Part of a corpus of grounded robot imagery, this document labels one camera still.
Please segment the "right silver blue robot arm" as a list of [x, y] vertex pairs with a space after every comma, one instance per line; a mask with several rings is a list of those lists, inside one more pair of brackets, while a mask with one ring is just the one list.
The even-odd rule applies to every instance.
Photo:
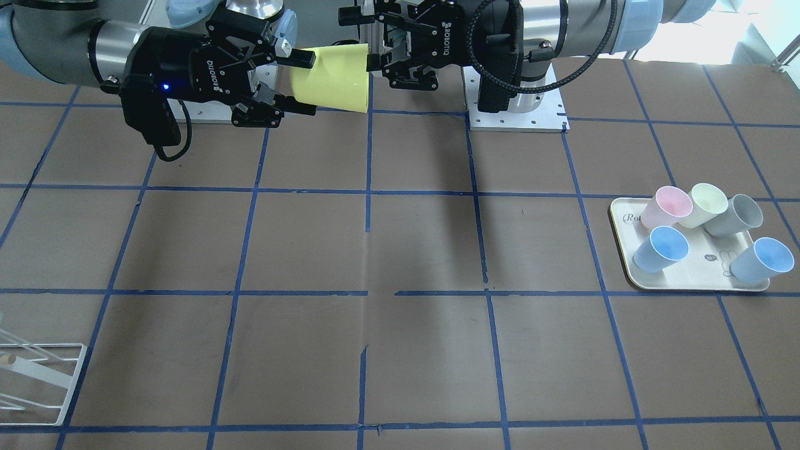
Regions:
[[178, 135], [171, 101], [217, 102], [235, 126], [276, 128], [316, 106], [258, 80], [258, 68], [312, 68], [298, 19], [282, 1], [169, 1], [169, 26], [103, 17], [99, 1], [3, 1], [2, 60], [54, 83], [120, 98], [126, 122], [152, 139]]

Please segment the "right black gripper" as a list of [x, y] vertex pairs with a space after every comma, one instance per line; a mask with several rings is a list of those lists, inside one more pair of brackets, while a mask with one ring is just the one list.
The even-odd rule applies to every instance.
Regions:
[[219, 102], [245, 128], [276, 128], [279, 111], [314, 116], [317, 106], [255, 85], [258, 66], [312, 69], [316, 54], [274, 44], [278, 9], [214, 9], [202, 33], [149, 27], [131, 49], [118, 95], [132, 128], [169, 128], [169, 100]]

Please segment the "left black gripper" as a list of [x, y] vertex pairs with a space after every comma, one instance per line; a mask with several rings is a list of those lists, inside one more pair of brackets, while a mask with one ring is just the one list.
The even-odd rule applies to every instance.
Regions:
[[338, 26], [385, 26], [383, 54], [369, 53], [366, 71], [381, 72], [390, 88], [435, 91], [438, 69], [477, 64], [518, 86], [523, 63], [519, 1], [376, 1], [340, 7]]

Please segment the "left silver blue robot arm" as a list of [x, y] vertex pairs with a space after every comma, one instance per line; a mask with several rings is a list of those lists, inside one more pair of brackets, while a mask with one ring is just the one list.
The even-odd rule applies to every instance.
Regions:
[[536, 91], [553, 59], [641, 49], [661, 24], [692, 23], [712, 1], [357, 1], [340, 26], [380, 26], [367, 68], [394, 89], [434, 91], [437, 69], [473, 68], [510, 99]]

